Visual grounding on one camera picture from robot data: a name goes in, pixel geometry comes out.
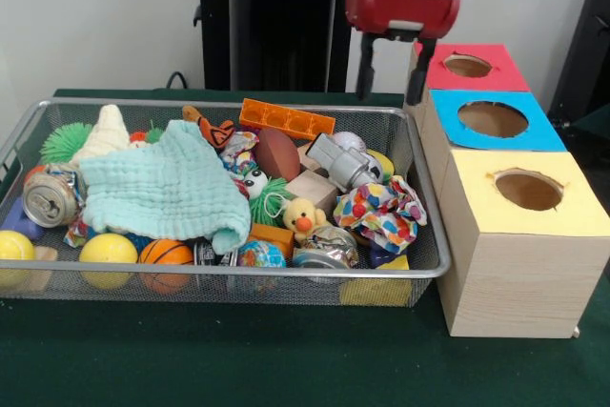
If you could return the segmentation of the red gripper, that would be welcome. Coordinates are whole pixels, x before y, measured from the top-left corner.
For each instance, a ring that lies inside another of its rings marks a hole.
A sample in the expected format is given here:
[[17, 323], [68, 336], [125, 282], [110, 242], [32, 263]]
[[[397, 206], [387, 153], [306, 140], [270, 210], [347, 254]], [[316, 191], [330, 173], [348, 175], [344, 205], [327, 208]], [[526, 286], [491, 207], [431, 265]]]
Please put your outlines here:
[[360, 61], [356, 80], [356, 96], [366, 100], [373, 88], [374, 43], [376, 34], [389, 31], [414, 32], [418, 37], [413, 45], [415, 66], [411, 70], [405, 103], [420, 103], [430, 62], [437, 40], [454, 26], [460, 0], [346, 0], [345, 12], [349, 23], [363, 33], [360, 42]]

